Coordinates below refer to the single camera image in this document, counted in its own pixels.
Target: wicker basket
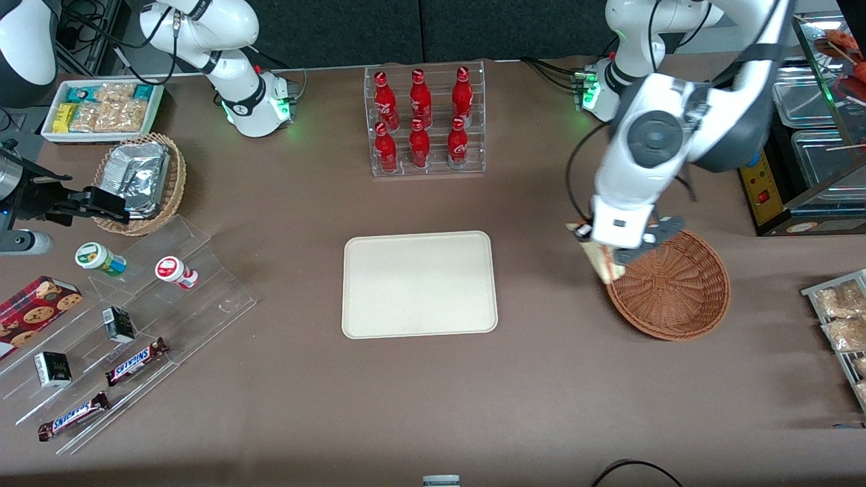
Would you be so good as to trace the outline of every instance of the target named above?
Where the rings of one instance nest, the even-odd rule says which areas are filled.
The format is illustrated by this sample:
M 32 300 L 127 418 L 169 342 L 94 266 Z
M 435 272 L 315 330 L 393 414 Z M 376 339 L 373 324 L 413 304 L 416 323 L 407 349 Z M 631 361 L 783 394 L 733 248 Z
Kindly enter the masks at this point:
M 727 313 L 725 264 L 701 238 L 681 231 L 607 286 L 613 304 L 637 329 L 672 341 L 709 333 Z
M 122 233 L 129 237 L 140 237 L 152 233 L 159 227 L 167 224 L 171 220 L 171 217 L 174 217 L 178 213 L 180 200 L 184 197 L 184 184 L 186 183 L 184 155 L 180 153 L 178 146 L 171 139 L 159 133 L 148 133 L 143 137 L 125 140 L 120 145 L 143 144 L 145 142 L 160 142 L 171 150 L 171 161 L 169 162 L 168 174 L 165 175 L 165 185 L 163 187 L 162 201 L 159 204 L 159 213 L 156 217 L 149 220 L 130 220 L 129 224 L 120 224 L 107 218 L 95 218 L 96 224 L 102 230 Z M 105 171 L 109 154 L 110 152 L 106 154 L 106 157 L 102 159 L 100 168 L 96 170 L 94 186 L 98 186 L 102 180 L 102 172 Z

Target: brown tablecloth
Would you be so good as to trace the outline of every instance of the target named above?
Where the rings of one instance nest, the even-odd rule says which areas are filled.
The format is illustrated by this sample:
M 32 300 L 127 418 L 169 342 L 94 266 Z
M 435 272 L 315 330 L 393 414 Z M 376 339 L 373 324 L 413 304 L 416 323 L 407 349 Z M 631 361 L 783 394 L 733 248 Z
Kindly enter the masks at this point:
M 704 79 L 729 59 L 663 68 Z M 453 472 L 469 487 L 583 485 L 619 458 L 686 485 L 866 482 L 866 432 L 830 429 L 860 420 L 856 402 L 799 295 L 866 267 L 866 238 L 757 238 L 737 175 L 695 170 L 700 201 L 674 185 L 659 210 L 718 250 L 733 300 L 712 334 L 654 340 L 620 318 L 564 228 L 565 160 L 596 122 L 523 64 L 486 68 L 487 173 L 424 181 L 372 179 L 362 69 L 312 72 L 296 123 L 260 140 L 226 122 L 206 79 L 172 81 L 156 129 L 189 166 L 181 213 L 261 301 L 71 457 L 3 418 L 0 484 L 405 486 Z M 605 143 L 575 167 L 584 201 Z M 105 151 L 46 144 L 39 162 L 80 187 Z M 82 282 L 72 256 L 88 240 L 133 242 L 84 220 L 31 227 L 55 249 L 2 259 L 1 296 L 40 274 Z M 493 242 L 496 330 L 341 333 L 348 239 L 467 230 Z M 667 485 L 640 469 L 606 485 Z

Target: red bottle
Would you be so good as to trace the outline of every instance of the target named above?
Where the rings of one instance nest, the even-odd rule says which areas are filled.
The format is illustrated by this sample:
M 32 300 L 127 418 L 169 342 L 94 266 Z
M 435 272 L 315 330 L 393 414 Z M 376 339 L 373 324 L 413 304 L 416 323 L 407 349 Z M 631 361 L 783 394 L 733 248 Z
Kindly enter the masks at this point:
M 376 110 L 379 118 L 388 126 L 390 132 L 400 127 L 400 115 L 397 114 L 397 97 L 394 90 L 388 86 L 388 76 L 382 71 L 373 75 L 376 82 Z
M 448 134 L 448 165 L 451 169 L 462 169 L 466 166 L 466 146 L 469 137 L 463 130 L 463 119 L 454 117 L 451 121 L 451 133 Z
M 457 68 L 457 84 L 451 92 L 454 116 L 463 119 L 463 126 L 472 125 L 472 85 L 469 84 L 469 68 Z
M 376 122 L 376 156 L 383 172 L 397 171 L 397 144 L 388 134 L 388 128 L 384 122 Z
M 427 159 L 430 156 L 430 136 L 424 130 L 424 122 L 419 118 L 412 119 L 409 147 L 412 150 L 412 164 L 418 169 L 426 168 Z
M 421 69 L 412 69 L 412 90 L 409 92 L 412 101 L 412 116 L 421 119 L 424 128 L 433 125 L 433 99 L 430 96 L 430 88 L 424 82 L 424 72 Z

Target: clear acrylic display stand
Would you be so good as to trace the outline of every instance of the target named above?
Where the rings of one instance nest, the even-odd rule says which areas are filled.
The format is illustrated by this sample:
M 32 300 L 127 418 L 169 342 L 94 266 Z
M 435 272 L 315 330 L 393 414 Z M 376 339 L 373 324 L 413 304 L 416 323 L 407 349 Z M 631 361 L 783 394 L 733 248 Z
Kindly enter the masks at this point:
M 472 84 L 472 125 L 466 127 L 469 145 L 466 149 L 466 165 L 460 169 L 448 166 L 448 134 L 453 118 L 451 91 L 457 82 L 457 68 L 469 69 L 469 83 Z M 409 135 L 412 132 L 412 106 L 409 92 L 412 89 L 412 69 L 423 69 L 427 86 L 433 99 L 433 126 L 427 129 L 430 136 L 430 163 L 426 169 L 418 169 L 412 164 L 409 148 Z M 397 143 L 397 171 L 386 173 L 376 157 L 376 132 L 374 126 L 380 121 L 376 110 L 376 84 L 373 75 L 384 71 L 388 75 L 388 85 L 397 97 L 397 113 L 400 127 L 391 132 Z M 370 140 L 370 164 L 373 177 L 397 178 L 401 176 L 460 176 L 484 172 L 484 137 L 487 131 L 487 107 L 485 103 L 484 63 L 483 62 L 442 62 L 417 64 L 414 66 L 373 66 L 364 70 L 364 105 L 367 113 L 367 136 Z
M 204 245 L 207 240 L 199 229 L 178 216 L 121 253 L 128 267 L 120 278 L 91 276 L 94 291 L 90 294 L 100 299 L 88 301 L 95 304 L 65 323 L 52 323 L 46 329 L 54 330 L 50 337 L 26 352 L 19 352 L 21 356 L 3 369 L 0 375 L 3 417 L 32 430 L 33 440 L 37 441 L 39 425 L 84 404 L 99 391 L 106 391 L 112 404 L 110 410 L 98 413 L 84 425 L 71 426 L 47 443 L 57 454 L 75 453 L 252 308 L 255 301 Z M 198 272 L 196 287 L 184 290 L 156 278 L 153 267 L 159 258 L 169 255 L 179 257 Z M 109 306 L 122 307 L 129 313 L 136 329 L 133 342 L 108 340 L 102 309 Z M 145 365 L 132 378 L 108 387 L 106 372 L 159 337 L 171 349 L 167 354 Z M 33 356 L 44 351 L 67 356 L 72 384 L 63 388 L 40 386 Z

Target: yellow panel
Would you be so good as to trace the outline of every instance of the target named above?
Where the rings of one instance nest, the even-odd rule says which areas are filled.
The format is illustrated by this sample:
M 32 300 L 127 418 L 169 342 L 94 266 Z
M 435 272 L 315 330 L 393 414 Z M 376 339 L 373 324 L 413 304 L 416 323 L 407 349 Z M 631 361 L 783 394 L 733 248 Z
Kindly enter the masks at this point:
M 759 154 L 758 164 L 752 167 L 741 167 L 740 175 L 746 186 L 749 206 L 758 225 L 769 222 L 785 210 L 763 150 Z M 760 200 L 761 193 L 765 194 L 766 201 L 763 203 Z

